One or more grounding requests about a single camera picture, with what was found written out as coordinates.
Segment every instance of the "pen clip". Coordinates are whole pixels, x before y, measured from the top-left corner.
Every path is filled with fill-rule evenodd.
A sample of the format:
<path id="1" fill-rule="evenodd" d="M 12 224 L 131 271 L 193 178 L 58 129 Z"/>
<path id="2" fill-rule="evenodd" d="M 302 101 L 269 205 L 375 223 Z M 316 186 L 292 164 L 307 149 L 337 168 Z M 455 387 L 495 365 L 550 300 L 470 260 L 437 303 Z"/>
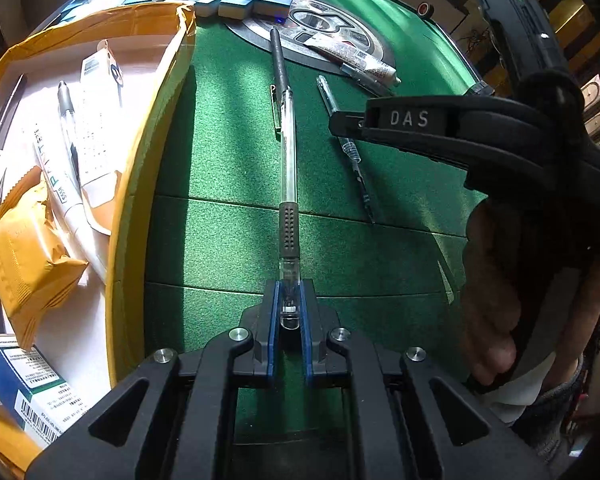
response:
<path id="1" fill-rule="evenodd" d="M 282 127 L 280 126 L 280 108 L 278 107 L 278 100 L 276 99 L 276 86 L 270 85 L 269 92 L 271 94 L 271 112 L 273 114 L 273 131 L 276 134 L 276 140 L 280 140 L 280 132 Z"/>

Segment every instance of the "tube of paste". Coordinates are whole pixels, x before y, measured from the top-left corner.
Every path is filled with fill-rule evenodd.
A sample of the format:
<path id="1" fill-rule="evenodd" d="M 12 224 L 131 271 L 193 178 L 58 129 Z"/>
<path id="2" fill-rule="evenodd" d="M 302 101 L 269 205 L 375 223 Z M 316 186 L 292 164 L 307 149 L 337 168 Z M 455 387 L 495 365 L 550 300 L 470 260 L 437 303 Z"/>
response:
<path id="1" fill-rule="evenodd" d="M 386 86 L 400 84 L 400 79 L 395 75 L 394 67 L 376 59 L 352 44 L 332 40 L 321 32 L 314 34 L 304 44 L 330 59 L 344 62 L 360 70 L 360 72 L 369 74 Z"/>

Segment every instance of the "green tablecloth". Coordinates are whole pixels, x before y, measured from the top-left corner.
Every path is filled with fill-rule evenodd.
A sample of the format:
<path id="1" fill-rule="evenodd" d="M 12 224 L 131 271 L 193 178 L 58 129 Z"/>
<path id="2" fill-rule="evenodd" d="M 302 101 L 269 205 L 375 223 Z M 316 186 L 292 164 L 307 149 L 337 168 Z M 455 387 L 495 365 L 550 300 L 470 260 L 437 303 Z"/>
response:
<path id="1" fill-rule="evenodd" d="M 359 16 L 392 45 L 403 95 L 461 94 L 473 79 L 443 36 L 391 0 L 326 0 Z M 452 371 L 464 224 L 481 196 L 456 168 L 359 143 L 378 225 L 368 224 L 356 183 L 315 78 L 288 64 L 298 122 L 302 276 L 344 326 L 388 348 L 414 344 Z M 368 95 L 326 74 L 341 108 Z M 200 348 L 236 326 L 278 275 L 280 145 L 269 97 L 270 54 L 219 20 L 199 20 L 194 59 L 164 150 L 146 261 L 147 352 Z M 338 425 L 334 392 L 302 391 L 296 356 L 280 391 L 240 395 L 238 434 Z"/>

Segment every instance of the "finger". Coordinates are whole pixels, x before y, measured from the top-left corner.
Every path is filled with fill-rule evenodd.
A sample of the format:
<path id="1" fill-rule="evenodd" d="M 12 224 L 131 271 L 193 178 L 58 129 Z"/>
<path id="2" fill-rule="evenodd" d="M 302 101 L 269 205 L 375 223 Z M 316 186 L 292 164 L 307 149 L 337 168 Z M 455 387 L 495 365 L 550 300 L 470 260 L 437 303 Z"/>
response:
<path id="1" fill-rule="evenodd" d="M 488 254 L 467 243 L 462 252 L 466 282 L 476 295 L 487 320 L 502 333 L 509 333 L 520 320 L 520 301 L 516 289 Z"/>
<path id="2" fill-rule="evenodd" d="M 481 355 L 481 361 L 494 373 L 509 370 L 516 360 L 516 345 L 509 333 L 498 332 L 483 316 L 475 294 L 465 285 L 460 291 L 464 326 Z"/>
<path id="3" fill-rule="evenodd" d="M 474 342 L 467 332 L 462 334 L 460 338 L 460 351 L 471 372 L 471 375 L 476 381 L 483 386 L 489 386 L 493 383 L 496 375 L 491 372 L 480 360 L 480 355 L 474 346 Z"/>
<path id="4" fill-rule="evenodd" d="M 544 380 L 546 388 L 568 381 L 573 364 L 584 352 L 600 317 L 600 258 L 594 261 L 556 346 L 556 356 Z"/>
<path id="5" fill-rule="evenodd" d="M 466 238 L 475 244 L 481 253 L 487 253 L 493 248 L 496 225 L 491 214 L 488 199 L 480 202 L 466 221 Z"/>

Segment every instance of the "clear pen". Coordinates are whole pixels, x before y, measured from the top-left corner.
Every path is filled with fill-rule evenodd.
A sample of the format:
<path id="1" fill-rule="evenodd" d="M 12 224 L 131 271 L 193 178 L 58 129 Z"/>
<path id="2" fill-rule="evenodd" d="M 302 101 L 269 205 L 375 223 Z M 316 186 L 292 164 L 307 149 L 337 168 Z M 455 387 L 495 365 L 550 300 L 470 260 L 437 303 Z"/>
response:
<path id="1" fill-rule="evenodd" d="M 296 160 L 296 114 L 294 97 L 286 73 L 280 34 L 270 33 L 276 101 L 280 107 L 280 206 L 279 265 L 283 283 L 280 325 L 288 330 L 300 326 L 300 238 L 298 220 L 298 167 Z"/>
<path id="2" fill-rule="evenodd" d="M 58 84 L 58 106 L 60 110 L 60 126 L 67 153 L 71 159 L 71 165 L 74 168 L 74 177 L 76 188 L 80 189 L 80 173 L 78 172 L 78 152 L 75 149 L 75 111 L 74 103 L 71 101 L 69 87 L 64 81 Z"/>

